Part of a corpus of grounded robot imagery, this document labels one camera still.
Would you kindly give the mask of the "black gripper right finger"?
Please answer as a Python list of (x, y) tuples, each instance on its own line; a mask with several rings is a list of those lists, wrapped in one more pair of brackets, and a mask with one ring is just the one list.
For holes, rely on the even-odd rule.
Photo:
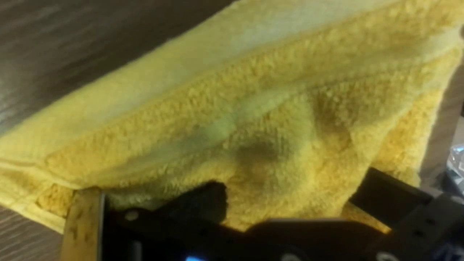
[(378, 168), (370, 168), (350, 202), (388, 226), (428, 205), (433, 196)]

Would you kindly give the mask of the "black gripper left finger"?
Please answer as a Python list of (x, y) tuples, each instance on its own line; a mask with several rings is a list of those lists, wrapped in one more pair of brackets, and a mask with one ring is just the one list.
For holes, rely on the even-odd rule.
[(176, 223), (221, 223), (227, 216), (227, 187), (217, 181), (205, 183), (170, 202), (166, 215)]

